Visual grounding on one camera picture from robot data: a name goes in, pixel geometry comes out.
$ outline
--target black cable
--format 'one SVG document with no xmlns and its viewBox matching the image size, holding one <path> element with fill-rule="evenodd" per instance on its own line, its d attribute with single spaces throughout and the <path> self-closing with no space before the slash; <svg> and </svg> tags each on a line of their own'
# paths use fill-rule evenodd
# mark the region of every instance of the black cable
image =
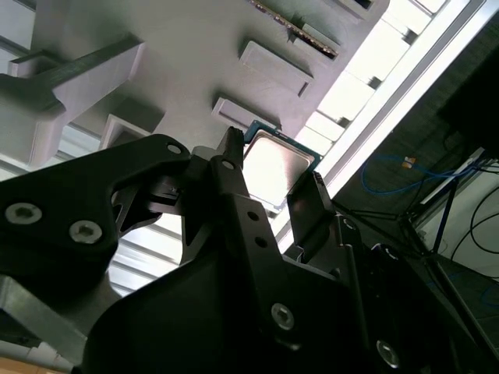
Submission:
<svg viewBox="0 0 499 374">
<path fill-rule="evenodd" d="M 497 217 L 499 216 L 499 213 L 495 213 L 495 214 L 492 214 L 490 217 L 487 217 L 487 218 L 483 218 L 480 222 L 478 222 L 477 224 L 474 224 L 470 230 L 468 230 L 468 232 L 466 232 L 466 234 L 461 238 L 461 240 L 459 241 L 459 243 L 455 246 L 454 248 L 454 252 L 452 253 L 451 255 L 451 260 L 454 261 L 454 257 L 455 257 L 455 254 L 456 252 L 458 251 L 459 249 L 459 246 L 465 241 L 466 238 L 468 238 L 468 235 L 472 233 L 473 229 L 477 228 L 478 226 L 480 226 L 481 224 L 483 224 L 484 222 L 487 222 L 488 220 L 490 220 L 491 218 L 494 218 L 494 217 Z"/>
<path fill-rule="evenodd" d="M 491 249 L 487 249 L 485 247 L 483 247 L 482 245 L 480 245 L 477 241 L 476 241 L 476 238 L 475 238 L 475 235 L 473 234 L 473 223 L 475 222 L 475 216 L 476 214 L 478 213 L 478 210 L 480 209 L 480 207 L 482 206 L 483 203 L 485 203 L 487 201 L 487 199 L 493 195 L 496 191 L 499 191 L 499 187 L 496 187 L 495 189 L 493 189 L 492 191 L 490 191 L 489 193 L 487 193 L 485 195 L 485 197 L 480 201 L 480 203 L 476 206 L 475 208 L 475 211 L 473 212 L 473 215 L 471 216 L 471 221 L 469 222 L 469 233 L 471 234 L 471 239 L 473 240 L 473 243 L 475 243 L 475 245 L 482 249 L 484 252 L 487 252 L 487 253 L 492 253 L 494 255 L 499 255 L 499 252 L 495 252 Z"/>
</svg>

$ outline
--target mounting hole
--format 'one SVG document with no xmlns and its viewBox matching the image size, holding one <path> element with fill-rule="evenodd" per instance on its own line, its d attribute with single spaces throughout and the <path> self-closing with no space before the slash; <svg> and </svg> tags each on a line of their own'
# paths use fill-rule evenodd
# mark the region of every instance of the mounting hole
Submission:
<svg viewBox="0 0 499 374">
<path fill-rule="evenodd" d="M 5 210 L 5 218 L 11 224 L 34 224 L 41 216 L 40 208 L 31 203 L 15 203 Z"/>
<path fill-rule="evenodd" d="M 259 247 L 267 248 L 267 241 L 259 236 L 255 238 L 255 243 L 257 243 Z"/>
<path fill-rule="evenodd" d="M 253 221 L 258 221 L 260 218 L 258 217 L 258 214 L 255 212 L 248 212 L 248 217 L 251 218 Z"/>
<path fill-rule="evenodd" d="M 175 154 L 182 153 L 182 150 L 180 148 L 178 148 L 175 144 L 168 144 L 167 148 L 172 153 L 175 153 Z"/>
<path fill-rule="evenodd" d="M 224 165 L 227 169 L 234 170 L 234 165 L 226 160 L 223 160 L 221 164 Z"/>
</svg>

